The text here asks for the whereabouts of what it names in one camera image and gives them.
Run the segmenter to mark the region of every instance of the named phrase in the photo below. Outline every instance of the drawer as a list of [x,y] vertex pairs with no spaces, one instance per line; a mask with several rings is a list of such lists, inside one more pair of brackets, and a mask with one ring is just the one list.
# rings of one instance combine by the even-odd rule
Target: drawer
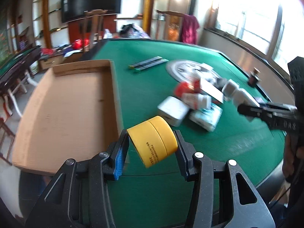
[[39,65],[40,65],[41,70],[44,70],[44,69],[48,69],[52,66],[61,64],[62,60],[63,60],[63,56],[58,55],[58,56],[50,57],[47,61],[40,60]]

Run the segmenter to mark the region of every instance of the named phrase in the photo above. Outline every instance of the floor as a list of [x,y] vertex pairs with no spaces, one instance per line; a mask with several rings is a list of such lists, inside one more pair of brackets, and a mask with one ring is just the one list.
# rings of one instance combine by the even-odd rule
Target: floor
[[[44,75],[44,72],[34,76],[34,80],[39,82]],[[25,106],[34,91],[35,87],[25,84],[27,93],[18,92],[15,94],[20,111],[23,113]],[[13,115],[6,121],[7,126],[17,132],[20,117],[14,109],[12,103],[10,108]],[[3,142],[1,152],[6,156],[10,140],[6,138]],[[4,160],[0,159],[0,197],[12,213],[12,215],[22,223],[25,222],[32,207],[38,199],[40,193],[45,188],[48,182],[47,177],[22,172],[17,167],[8,165]]]

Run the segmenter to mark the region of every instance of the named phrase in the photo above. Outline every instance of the yellow round box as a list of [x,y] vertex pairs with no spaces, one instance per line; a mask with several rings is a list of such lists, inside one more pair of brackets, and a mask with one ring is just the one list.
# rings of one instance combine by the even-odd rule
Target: yellow round box
[[173,131],[160,116],[128,128],[127,132],[146,168],[177,150]]

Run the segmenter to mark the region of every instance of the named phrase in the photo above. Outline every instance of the white box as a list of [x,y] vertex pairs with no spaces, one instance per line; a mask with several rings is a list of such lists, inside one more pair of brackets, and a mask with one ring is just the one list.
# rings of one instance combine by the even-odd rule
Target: white box
[[222,108],[215,104],[211,104],[210,110],[203,109],[201,111],[191,112],[189,119],[209,132],[213,132],[219,122],[222,111]]
[[189,106],[179,99],[169,96],[158,106],[158,114],[166,122],[174,127],[178,127],[189,111]]

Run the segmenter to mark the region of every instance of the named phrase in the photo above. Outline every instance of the white bottle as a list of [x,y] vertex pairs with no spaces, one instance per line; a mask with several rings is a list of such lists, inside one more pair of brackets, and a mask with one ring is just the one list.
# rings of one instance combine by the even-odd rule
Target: white bottle
[[[245,89],[240,88],[235,90],[232,95],[232,102],[235,107],[238,107],[240,104],[246,104],[251,106],[260,107],[259,103],[252,97]],[[246,116],[248,121],[252,121],[253,117]]]
[[230,101],[233,93],[240,88],[239,84],[230,79],[223,87],[222,93],[224,94],[226,101]]
[[183,93],[181,100],[193,110],[211,109],[211,97],[200,93]]
[[201,90],[201,75],[196,69],[192,70],[191,79],[192,79],[191,84],[193,86],[194,92],[195,93],[200,93],[200,90]]

